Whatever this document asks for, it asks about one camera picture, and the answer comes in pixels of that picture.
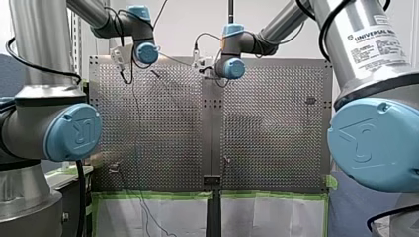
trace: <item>black bracket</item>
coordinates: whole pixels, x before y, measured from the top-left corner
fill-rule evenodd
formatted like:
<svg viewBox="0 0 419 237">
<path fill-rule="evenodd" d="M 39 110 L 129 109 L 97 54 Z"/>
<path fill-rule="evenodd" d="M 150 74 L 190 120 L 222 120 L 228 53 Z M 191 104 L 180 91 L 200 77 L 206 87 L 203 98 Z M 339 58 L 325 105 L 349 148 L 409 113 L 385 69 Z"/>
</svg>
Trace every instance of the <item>black bracket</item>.
<svg viewBox="0 0 419 237">
<path fill-rule="evenodd" d="M 204 186 L 206 188 L 214 188 L 221 185 L 220 175 L 204 175 Z"/>
</svg>

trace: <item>wire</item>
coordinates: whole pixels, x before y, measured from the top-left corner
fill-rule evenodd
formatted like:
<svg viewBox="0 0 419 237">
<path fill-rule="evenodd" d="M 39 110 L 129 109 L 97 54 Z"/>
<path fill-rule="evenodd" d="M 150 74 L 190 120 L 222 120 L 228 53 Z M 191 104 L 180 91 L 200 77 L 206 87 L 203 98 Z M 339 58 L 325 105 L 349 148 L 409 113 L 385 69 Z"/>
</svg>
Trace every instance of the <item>wire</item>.
<svg viewBox="0 0 419 237">
<path fill-rule="evenodd" d="M 307 8 L 305 8 L 304 5 L 302 5 L 301 0 L 295 0 L 295 2 L 296 2 L 296 5 L 298 5 L 299 9 L 301 9 L 301 11 L 305 13 L 305 15 L 307 15 L 309 18 L 315 21 L 314 14 L 310 12 Z"/>
<path fill-rule="evenodd" d="M 134 99 L 135 99 L 135 107 L 136 107 L 136 112 L 137 112 L 137 114 L 138 114 L 138 117 L 139 117 L 139 120 L 138 120 L 138 130 L 141 130 L 141 118 L 140 118 L 140 113 L 141 113 L 141 108 L 140 108 L 140 106 L 139 106 L 139 101 L 138 101 L 138 97 L 136 96 L 136 94 L 135 94 L 135 83 L 134 83 L 134 78 L 132 78 L 131 79 L 131 84 L 132 84 L 132 86 L 131 86 L 131 91 L 132 91 L 132 95 L 133 95 L 133 97 L 134 97 Z M 136 152 L 136 144 L 138 143 L 138 137 L 136 136 L 135 137 L 135 146 L 134 146 L 134 149 L 135 149 L 135 154 L 137 154 L 137 152 Z M 123 177 L 123 173 L 120 171 L 120 174 L 121 174 L 121 176 L 122 176 L 122 178 L 123 178 L 123 183 L 124 183 L 124 186 L 126 187 L 126 190 L 128 190 L 129 191 L 129 189 L 127 189 L 127 186 L 126 186 L 126 183 L 125 183 L 125 179 L 124 179 L 124 177 Z M 149 215 L 149 217 L 151 217 L 151 219 L 153 220 L 153 222 L 154 222 L 154 224 L 155 225 L 157 225 L 157 227 L 160 229 L 160 230 L 162 230 L 165 234 L 166 234 L 166 236 L 167 237 L 169 237 L 169 236 L 173 236 L 173 237 L 178 237 L 176 234 L 174 234 L 174 233 L 169 233 L 169 231 L 167 231 L 165 228 L 163 228 L 158 222 L 157 222 L 157 220 L 154 218 L 154 216 L 151 214 L 151 210 L 150 210 L 150 208 L 148 207 L 148 205 L 147 205 L 147 202 L 145 201 L 145 199 L 144 199 L 144 195 L 143 195 L 143 192 L 142 192 L 142 188 L 141 188 L 141 186 L 139 187 L 139 193 L 140 193 L 140 197 L 137 195 L 137 194 L 135 194 L 138 198 L 140 198 L 140 201 L 143 203 L 143 207 L 145 207 L 145 213 L 146 213 L 146 216 L 147 216 L 147 221 L 146 221 L 146 225 L 145 225 L 145 231 L 146 231 L 146 233 L 147 233 L 147 235 L 148 235 L 148 237 L 150 237 L 150 234 L 149 234 L 149 232 L 148 232 L 148 215 Z"/>
<path fill-rule="evenodd" d="M 105 7 L 105 9 L 114 13 L 114 15 L 115 15 L 115 17 L 113 18 L 114 29 L 117 32 L 118 36 L 120 36 L 120 38 L 121 38 L 121 45 L 125 46 L 126 44 L 125 44 L 125 40 L 124 40 L 124 25 L 123 25 L 123 21 L 120 18 L 120 14 L 117 13 L 117 11 L 115 11 L 113 8 Z M 118 23 L 120 24 L 121 31 L 118 30 L 117 23 L 116 23 L 115 19 L 118 20 Z"/>
<path fill-rule="evenodd" d="M 216 35 L 214 35 L 214 34 L 211 34 L 211 33 L 200 33 L 200 34 L 197 36 L 197 38 L 195 39 L 195 49 L 198 49 L 198 40 L 199 40 L 201 37 L 203 37 L 203 36 L 211 37 L 211 38 L 217 39 L 217 40 L 219 40 L 219 41 L 222 41 L 222 39 L 221 39 L 220 37 L 218 37 L 218 36 L 216 36 Z"/>
<path fill-rule="evenodd" d="M 410 213 L 410 212 L 413 212 L 413 211 L 419 211 L 419 204 L 403 207 L 403 208 L 400 208 L 400 209 L 394 209 L 394 210 L 391 210 L 391 211 L 384 212 L 384 213 L 378 214 L 376 216 L 373 216 L 373 217 L 371 217 L 370 219 L 367 220 L 367 227 L 369 228 L 369 230 L 371 232 L 373 232 L 373 223 L 376 220 L 382 219 L 382 218 L 387 217 L 387 216 L 392 216 L 392 215 L 395 215 L 395 214 Z"/>
<path fill-rule="evenodd" d="M 302 28 L 304 28 L 304 22 L 303 22 L 303 23 L 301 23 L 301 26 L 299 27 L 299 30 L 298 30 L 298 32 L 295 34 L 295 36 L 291 37 L 290 39 L 287 39 L 287 40 L 285 40 L 285 41 L 280 42 L 280 43 L 279 43 L 279 45 L 283 45 L 283 44 L 286 44 L 286 43 L 289 43 L 289 42 L 291 42 L 291 41 L 295 40 L 295 38 L 296 38 L 296 37 L 298 37 L 298 35 L 302 32 Z"/>
<path fill-rule="evenodd" d="M 79 220 L 77 226 L 77 237 L 83 236 L 84 217 L 86 216 L 86 178 L 84 177 L 83 164 L 76 161 L 77 174 L 79 180 L 80 204 L 79 204 Z"/>
<path fill-rule="evenodd" d="M 182 64 L 182 65 L 185 65 L 185 66 L 189 66 L 189 67 L 191 67 L 191 64 L 188 64 L 188 63 L 186 63 L 186 62 L 183 62 L 183 61 L 181 61 L 181 60 L 178 60 L 178 59 L 176 59 L 176 58 L 173 58 L 173 57 L 171 57 L 171 56 L 168 56 L 168 55 L 164 54 L 163 52 L 159 52 L 159 54 L 161 54 L 161 55 L 163 55 L 163 56 L 167 57 L 168 59 L 170 59 L 170 60 L 172 60 L 172 61 L 175 61 L 175 62 L 177 62 L 177 63 L 179 63 L 179 64 Z"/>
<path fill-rule="evenodd" d="M 384 7 L 383 7 L 384 11 L 387 11 L 387 9 L 390 7 L 390 4 L 391 4 L 391 0 L 385 1 Z"/>
<path fill-rule="evenodd" d="M 47 68 L 47 67 L 42 67 L 42 66 L 39 66 L 39 65 L 33 64 L 33 63 L 31 63 L 31 62 L 29 62 L 29 61 L 25 60 L 24 58 L 22 58 L 22 57 L 18 56 L 18 54 L 16 54 L 16 53 L 12 50 L 12 48 L 11 48 L 12 43 L 13 43 L 14 41 L 15 41 L 15 38 L 11 38 L 11 39 L 9 39 L 9 41 L 7 41 L 7 43 L 6 43 L 6 50 L 7 50 L 7 52 L 8 52 L 8 53 L 9 53 L 9 54 L 10 54 L 10 55 L 14 58 L 14 59 L 16 59 L 17 61 L 19 61 L 20 63 L 22 63 L 22 64 L 24 64 L 24 65 L 26 65 L 26 66 L 28 66 L 28 67 L 34 68 L 34 69 L 36 69 L 36 70 L 39 70 L 39 71 L 41 71 L 41 72 L 52 73 L 52 74 L 57 74 L 57 75 L 62 75 L 62 76 L 67 76 L 67 77 L 75 77 L 75 78 L 77 78 L 77 81 L 76 81 L 76 84 L 77 84 L 77 85 L 79 85 L 79 84 L 80 84 L 80 82 L 82 81 L 81 77 L 80 77 L 77 73 L 74 73 L 74 72 L 62 72 L 62 71 L 57 71 L 57 70 L 50 69 L 50 68 Z"/>
<path fill-rule="evenodd" d="M 336 16 L 353 0 L 343 0 L 330 14 L 327 16 L 326 20 L 324 21 L 323 26 L 320 30 L 320 35 L 318 37 L 318 45 L 320 47 L 320 52 L 323 57 L 330 62 L 330 57 L 326 52 L 325 49 L 325 41 L 327 37 L 327 33 L 329 32 L 329 28 L 332 25 L 333 21 L 335 20 Z"/>
<path fill-rule="evenodd" d="M 320 48 L 320 52 L 323 55 L 323 57 L 330 62 L 330 56 L 327 54 L 325 49 L 325 42 L 327 39 L 327 33 L 335 20 L 336 16 L 339 15 L 339 13 L 350 3 L 354 2 L 356 0 L 343 0 L 330 14 L 327 16 L 326 20 L 323 23 L 323 26 L 320 30 L 320 35 L 318 37 L 318 45 Z M 295 0 L 298 7 L 301 9 L 302 12 L 304 12 L 308 17 L 315 19 L 314 15 L 312 15 L 300 2 L 300 0 Z M 384 11 L 388 9 L 388 7 L 391 4 L 391 0 L 386 0 L 385 4 L 383 6 Z"/>
<path fill-rule="evenodd" d="M 218 53 L 216 54 L 216 57 L 215 57 L 215 62 L 217 62 L 218 61 L 218 58 L 219 58 L 219 55 L 221 54 L 221 49 L 218 51 Z M 221 84 L 219 84 L 218 83 L 218 80 L 214 80 L 215 81 L 215 84 L 218 86 L 218 87 L 220 87 L 220 88 L 225 88 L 225 87 L 227 87 L 228 86 L 228 83 L 230 82 L 230 80 L 229 79 L 227 79 L 227 81 L 225 82 L 225 84 L 224 85 L 221 85 Z"/>
<path fill-rule="evenodd" d="M 127 192 L 130 192 L 130 189 L 127 187 L 126 178 L 124 177 L 123 172 L 121 170 L 119 170 L 118 173 L 120 174 L 121 180 L 123 181 L 124 189 Z M 144 206 L 144 198 L 143 198 L 143 195 L 142 195 L 142 190 L 140 189 L 141 197 L 139 197 L 135 192 L 132 192 L 132 193 L 137 198 L 139 198 L 139 204 L 141 205 L 141 207 L 143 208 L 143 211 L 145 212 L 145 219 L 146 219 L 145 220 L 145 233 L 147 234 L 148 237 L 151 237 L 150 232 L 148 231 L 149 215 L 148 215 L 147 209 Z"/>
<path fill-rule="evenodd" d="M 124 10 L 124 9 L 120 9 L 120 10 L 118 10 L 118 14 L 119 14 L 119 13 L 121 13 L 121 12 L 123 12 L 123 13 L 125 13 L 125 14 L 127 14 L 127 15 L 132 16 L 133 18 L 137 19 L 138 21 L 143 22 L 144 24 L 147 24 L 147 25 L 151 28 L 151 30 L 153 30 L 153 31 L 154 31 L 154 27 L 153 27 L 153 26 L 151 26 L 151 23 L 149 23 L 148 21 L 145 21 L 145 20 L 141 19 L 140 17 L 136 16 L 134 13 L 132 13 L 132 12 L 130 12 L 130 11 L 127 11 L 127 10 Z"/>
<path fill-rule="evenodd" d="M 218 80 L 214 80 L 214 81 L 215 81 L 215 84 L 218 87 L 220 87 L 220 88 L 226 88 L 228 86 L 228 83 L 230 82 L 230 80 L 227 79 L 227 81 L 225 82 L 225 84 L 224 85 L 221 85 L 221 84 L 218 83 Z"/>
<path fill-rule="evenodd" d="M 252 32 L 248 32 L 248 31 L 245 31 L 245 33 L 252 35 L 253 41 L 255 41 L 258 44 L 258 47 L 261 50 L 261 54 L 255 54 L 255 57 L 259 58 L 259 59 L 262 58 L 265 55 L 265 52 L 264 52 L 264 48 L 263 48 L 261 42 L 256 37 L 256 34 L 254 34 Z"/>
<path fill-rule="evenodd" d="M 165 0 L 165 1 L 163 2 L 163 5 L 161 5 L 160 11 L 159 11 L 159 13 L 158 13 L 158 15 L 157 15 L 157 17 L 156 17 L 156 20 L 154 21 L 153 28 L 155 28 L 155 27 L 156 27 L 156 25 L 157 25 L 157 23 L 158 23 L 158 20 L 160 19 L 161 14 L 163 13 L 164 7 L 166 6 L 167 1 L 168 1 L 168 0 Z"/>
</svg>

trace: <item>white plastic sheet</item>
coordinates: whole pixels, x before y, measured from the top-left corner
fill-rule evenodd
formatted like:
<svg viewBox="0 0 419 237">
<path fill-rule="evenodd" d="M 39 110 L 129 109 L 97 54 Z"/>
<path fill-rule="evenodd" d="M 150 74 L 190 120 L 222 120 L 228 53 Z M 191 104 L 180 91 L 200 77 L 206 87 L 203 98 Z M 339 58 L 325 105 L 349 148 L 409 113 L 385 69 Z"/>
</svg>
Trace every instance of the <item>white plastic sheet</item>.
<svg viewBox="0 0 419 237">
<path fill-rule="evenodd" d="M 222 201 L 222 237 L 323 237 L 324 200 L 255 197 Z"/>
<path fill-rule="evenodd" d="M 98 237 L 166 237 L 158 225 L 178 237 L 205 237 L 207 200 L 170 199 L 162 194 L 147 199 L 149 211 L 137 196 L 106 197 L 94 201 Z M 298 194 L 224 196 L 221 201 L 222 237 L 324 237 L 327 196 Z"/>
</svg>

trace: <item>robotic arm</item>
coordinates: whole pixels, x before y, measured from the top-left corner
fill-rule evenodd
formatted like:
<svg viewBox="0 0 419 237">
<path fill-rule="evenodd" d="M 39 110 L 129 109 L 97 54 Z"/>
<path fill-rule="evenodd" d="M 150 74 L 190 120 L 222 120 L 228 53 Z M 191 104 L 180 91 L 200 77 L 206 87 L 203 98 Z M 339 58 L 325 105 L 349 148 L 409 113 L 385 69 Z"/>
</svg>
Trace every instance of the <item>robotic arm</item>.
<svg viewBox="0 0 419 237">
<path fill-rule="evenodd" d="M 25 68 L 15 108 L 6 110 L 6 102 L 0 110 L 2 236 L 61 236 L 61 194 L 49 188 L 40 161 L 85 159 L 101 135 L 99 113 L 85 103 L 80 81 L 69 76 L 73 65 L 67 6 L 98 38 L 131 36 L 135 60 L 152 64 L 158 58 L 144 6 L 120 10 L 116 18 L 100 0 L 10 1 L 19 57 L 32 66 Z"/>
<path fill-rule="evenodd" d="M 366 187 L 419 191 L 419 74 L 409 64 L 379 1 L 300 4 L 314 12 L 341 89 L 328 130 L 332 157 Z M 306 19 L 292 0 L 258 35 L 245 32 L 239 24 L 225 26 L 216 75 L 242 77 L 241 53 L 273 55 Z"/>
</svg>

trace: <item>perforated metal panel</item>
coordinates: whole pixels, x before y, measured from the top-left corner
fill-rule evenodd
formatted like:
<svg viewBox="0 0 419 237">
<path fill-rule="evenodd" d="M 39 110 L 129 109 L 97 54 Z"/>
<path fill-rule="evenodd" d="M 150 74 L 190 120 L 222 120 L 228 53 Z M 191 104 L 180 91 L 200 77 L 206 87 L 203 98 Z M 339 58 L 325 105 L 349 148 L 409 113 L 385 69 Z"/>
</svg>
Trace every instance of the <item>perforated metal panel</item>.
<svg viewBox="0 0 419 237">
<path fill-rule="evenodd" d="M 321 192 L 329 155 L 331 67 L 321 60 L 247 62 L 224 91 L 225 189 Z"/>
<path fill-rule="evenodd" d="M 160 61 L 136 69 L 126 85 L 109 61 L 98 58 L 91 67 L 98 79 L 90 84 L 91 102 L 104 123 L 95 190 L 201 190 L 200 77 L 190 67 Z M 109 172 L 117 162 L 122 176 Z"/>
<path fill-rule="evenodd" d="M 135 70 L 133 86 L 125 85 L 108 57 L 93 57 L 90 100 L 104 121 L 94 189 L 199 191 L 210 174 L 222 175 L 224 189 L 322 192 L 331 67 L 245 61 L 246 76 L 224 90 L 168 60 Z M 110 173 L 116 163 L 122 176 Z"/>
</svg>

